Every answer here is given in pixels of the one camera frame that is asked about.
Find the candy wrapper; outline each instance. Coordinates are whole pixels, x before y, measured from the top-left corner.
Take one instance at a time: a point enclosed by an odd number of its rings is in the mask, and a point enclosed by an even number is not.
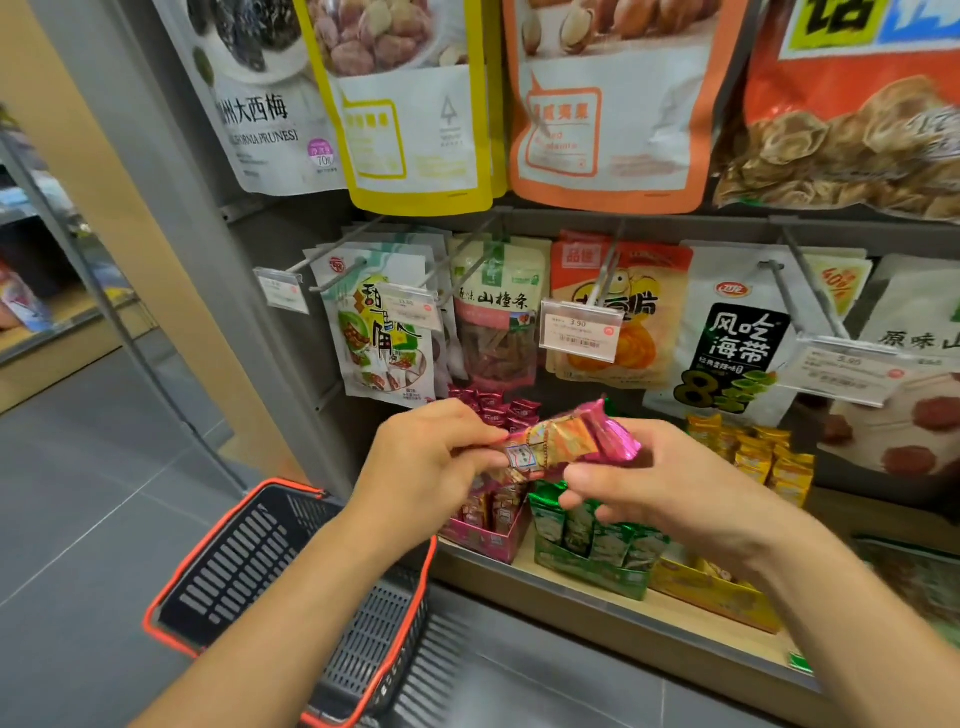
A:
[[[494,449],[507,454],[510,467],[481,475],[473,483],[474,493],[530,480],[558,481],[569,463],[626,465],[639,454],[640,443],[608,417],[604,401],[597,400],[513,432]]]

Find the white label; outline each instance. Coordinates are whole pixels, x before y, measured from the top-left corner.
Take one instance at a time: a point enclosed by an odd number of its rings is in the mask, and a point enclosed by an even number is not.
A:
[[[310,315],[310,309],[306,305],[303,289],[300,288],[300,280],[296,273],[274,271],[269,268],[254,268],[253,272],[260,282],[264,296],[267,297],[267,305]]]
[[[432,292],[392,283],[381,283],[378,288],[380,300],[390,314],[390,318],[402,324],[434,331],[444,330],[444,322],[440,318],[440,307]]]
[[[620,326],[548,313],[543,317],[540,345],[545,349],[613,362],[619,339]]]
[[[778,384],[835,400],[882,407],[907,376],[896,357],[869,357],[807,346],[780,375]]]

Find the price tag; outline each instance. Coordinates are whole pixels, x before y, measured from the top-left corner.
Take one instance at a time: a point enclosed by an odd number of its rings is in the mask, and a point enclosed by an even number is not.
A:
[[[540,345],[544,349],[613,362],[623,326],[623,311],[544,301],[540,307]]]
[[[842,339],[802,341],[777,384],[835,400],[882,407],[909,374],[913,357],[889,347]]]
[[[396,283],[380,283],[377,290],[383,307],[394,321],[433,331],[444,330],[440,307],[436,295],[431,291]]]
[[[310,315],[296,273],[275,271],[271,268],[254,268],[253,273],[260,282],[263,295],[267,297],[267,305]]]

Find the hand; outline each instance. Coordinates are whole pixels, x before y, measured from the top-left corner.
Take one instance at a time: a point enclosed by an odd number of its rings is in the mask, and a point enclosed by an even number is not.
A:
[[[506,438],[459,400],[394,415],[376,431],[345,514],[357,514],[398,557],[443,527],[474,477],[509,465],[505,454],[485,449]]]
[[[801,543],[801,534],[817,524],[670,423],[617,421],[652,453],[652,466],[567,466],[563,508],[594,498],[604,503],[596,511],[599,521],[652,525],[751,581],[760,577],[771,549],[784,540]]]

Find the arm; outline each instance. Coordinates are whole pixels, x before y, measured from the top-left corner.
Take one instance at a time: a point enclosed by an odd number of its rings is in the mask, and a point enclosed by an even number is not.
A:
[[[776,603],[818,679],[863,728],[960,725],[960,652],[825,526],[673,425],[621,420],[652,467],[572,465],[564,508],[650,523]]]
[[[347,508],[133,728],[293,726],[350,618],[391,564],[435,534],[506,437],[457,400],[388,420]],[[460,448],[481,446],[460,454]]]

